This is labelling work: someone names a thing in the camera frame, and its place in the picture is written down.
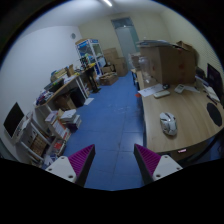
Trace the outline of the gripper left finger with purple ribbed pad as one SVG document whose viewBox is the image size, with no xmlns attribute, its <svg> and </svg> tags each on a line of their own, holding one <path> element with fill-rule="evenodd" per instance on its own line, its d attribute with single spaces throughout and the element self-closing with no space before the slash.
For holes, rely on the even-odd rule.
<svg viewBox="0 0 224 224">
<path fill-rule="evenodd" d="M 92 144 L 69 157 L 59 157 L 46 171 L 83 187 L 94 157 L 95 145 Z"/>
</svg>

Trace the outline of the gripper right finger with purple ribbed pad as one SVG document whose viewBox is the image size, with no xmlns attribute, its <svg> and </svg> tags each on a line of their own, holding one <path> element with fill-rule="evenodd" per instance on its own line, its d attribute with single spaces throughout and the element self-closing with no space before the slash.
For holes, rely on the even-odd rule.
<svg viewBox="0 0 224 224">
<path fill-rule="evenodd" d="M 169 155 L 160 156 L 139 144 L 134 145 L 134 155 L 145 185 L 182 169 Z"/>
</svg>

